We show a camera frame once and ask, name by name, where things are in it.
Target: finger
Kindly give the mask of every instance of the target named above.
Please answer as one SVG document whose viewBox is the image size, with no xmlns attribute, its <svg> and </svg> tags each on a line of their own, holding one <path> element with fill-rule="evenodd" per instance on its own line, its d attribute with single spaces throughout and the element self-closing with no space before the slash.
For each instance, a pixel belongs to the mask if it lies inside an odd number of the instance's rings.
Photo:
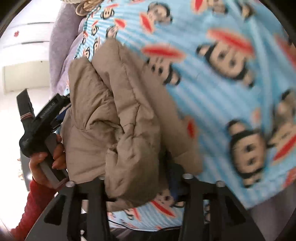
<svg viewBox="0 0 296 241">
<path fill-rule="evenodd" d="M 54 149 L 53 158 L 54 160 L 58 159 L 64 153 L 64 145 L 59 143 Z"/>
<path fill-rule="evenodd" d="M 31 156 L 30 165 L 32 168 L 36 167 L 39 163 L 43 162 L 48 156 L 46 152 L 35 153 Z"/>
<path fill-rule="evenodd" d="M 62 137 L 61 137 L 59 134 L 57 134 L 57 142 L 58 142 L 58 143 L 61 143 L 62 140 L 63 140 Z"/>
<path fill-rule="evenodd" d="M 66 153 L 62 153 L 60 155 L 60 157 L 58 157 L 52 164 L 52 168 L 53 169 L 64 169 L 62 167 L 64 167 L 66 165 Z"/>
</svg>

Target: silver bolt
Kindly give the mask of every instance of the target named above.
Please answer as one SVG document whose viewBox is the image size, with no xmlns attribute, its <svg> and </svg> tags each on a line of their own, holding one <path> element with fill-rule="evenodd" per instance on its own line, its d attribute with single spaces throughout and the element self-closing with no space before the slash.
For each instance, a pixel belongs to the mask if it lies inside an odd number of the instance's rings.
<svg viewBox="0 0 296 241">
<path fill-rule="evenodd" d="M 223 182 L 223 181 L 217 181 L 216 182 L 216 186 L 219 187 L 219 188 L 223 188 L 223 187 L 225 187 L 225 182 Z"/>
<path fill-rule="evenodd" d="M 185 174 L 183 174 L 182 177 L 183 177 L 184 179 L 186 179 L 186 180 L 190 180 L 190 179 L 193 178 L 193 175 L 192 175 L 192 174 L 189 174 L 189 173 L 185 173 Z"/>
<path fill-rule="evenodd" d="M 67 188 L 72 188 L 74 186 L 75 186 L 75 182 L 74 181 L 69 181 L 69 182 L 66 183 L 66 187 Z"/>
<path fill-rule="evenodd" d="M 101 176 L 99 176 L 100 180 L 105 180 L 105 174 L 102 174 Z"/>
</svg>

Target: jacket sleeve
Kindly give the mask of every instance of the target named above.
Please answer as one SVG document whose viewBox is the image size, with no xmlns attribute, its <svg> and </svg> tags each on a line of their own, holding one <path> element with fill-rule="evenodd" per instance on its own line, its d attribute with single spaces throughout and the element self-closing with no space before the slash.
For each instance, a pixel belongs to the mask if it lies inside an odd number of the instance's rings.
<svg viewBox="0 0 296 241">
<path fill-rule="evenodd" d="M 54 197 L 56 191 L 38 184 L 35 180 L 30 183 L 30 193 L 28 195 L 25 212 L 19 225 L 11 230 L 11 234 L 16 241 L 24 241 L 31 228 Z"/>
</svg>

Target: blue striped fabric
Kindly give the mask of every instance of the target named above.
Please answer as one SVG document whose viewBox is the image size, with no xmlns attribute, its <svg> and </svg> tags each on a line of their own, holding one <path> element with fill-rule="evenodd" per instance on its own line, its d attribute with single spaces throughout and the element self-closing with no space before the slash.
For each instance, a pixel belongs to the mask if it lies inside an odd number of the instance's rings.
<svg viewBox="0 0 296 241">
<path fill-rule="evenodd" d="M 242 204 L 251 208 L 283 190 L 294 179 L 295 145 L 290 146 L 288 154 L 276 164 L 273 162 L 276 148 L 267 149 L 261 181 L 246 188 L 242 175 L 238 174 L 231 160 L 231 135 L 226 127 L 230 121 L 239 120 L 247 130 L 260 129 L 264 140 L 267 140 L 274 128 L 273 108 L 280 106 L 283 93 L 295 89 L 296 67 L 293 60 L 296 58 L 285 52 L 285 48 L 289 47 L 286 33 L 275 16 L 259 1 L 218 0 L 217 5 L 211 5 L 211 2 L 105 0 L 101 8 L 98 6 L 87 16 L 84 24 L 86 41 L 78 47 L 76 58 L 89 51 L 87 57 L 91 61 L 95 39 L 101 45 L 106 40 L 106 31 L 112 26 L 117 30 L 116 39 L 143 59 L 147 59 L 143 48 L 149 45 L 163 44 L 182 53 L 185 57 L 172 60 L 174 71 L 181 76 L 180 83 L 167 85 L 166 88 L 179 110 L 193 117 L 199 128 L 204 171 L 198 178 L 209 183 L 225 181 Z M 164 6 L 167 12 L 161 15 Z M 150 21 L 150 25 L 142 24 L 141 16 L 148 16 L 149 7 L 158 9 L 158 17 L 161 16 L 165 23 L 155 20 Z M 244 9 L 250 10 L 250 16 L 243 15 Z M 234 36 L 240 36 L 239 44 L 234 43 L 237 40 L 233 39 Z M 230 41 L 236 50 L 240 48 L 238 51 L 244 51 L 246 55 L 245 70 L 252 73 L 252 88 L 246 87 L 243 81 L 234 81 L 217 73 L 205 56 L 196 52 L 199 46 L 213 46 L 221 42 L 230 44 Z M 161 210 L 161 207 L 148 203 L 130 210 L 130 216 L 122 211 L 109 217 L 112 222 L 141 230 L 179 226 L 183 208 L 165 208 Z"/>
</svg>

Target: white floor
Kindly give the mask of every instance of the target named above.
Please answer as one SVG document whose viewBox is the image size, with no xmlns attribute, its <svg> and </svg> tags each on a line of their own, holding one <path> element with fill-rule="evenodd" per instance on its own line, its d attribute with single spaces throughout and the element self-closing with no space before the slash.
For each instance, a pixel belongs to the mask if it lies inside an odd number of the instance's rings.
<svg viewBox="0 0 296 241">
<path fill-rule="evenodd" d="M 38 114 L 49 100 L 49 88 L 28 92 L 34 112 Z M 16 102 L 18 93 L 0 96 L 0 217 L 10 229 L 18 225 L 28 195 L 24 181 L 18 177 L 18 142 L 24 134 Z"/>
</svg>

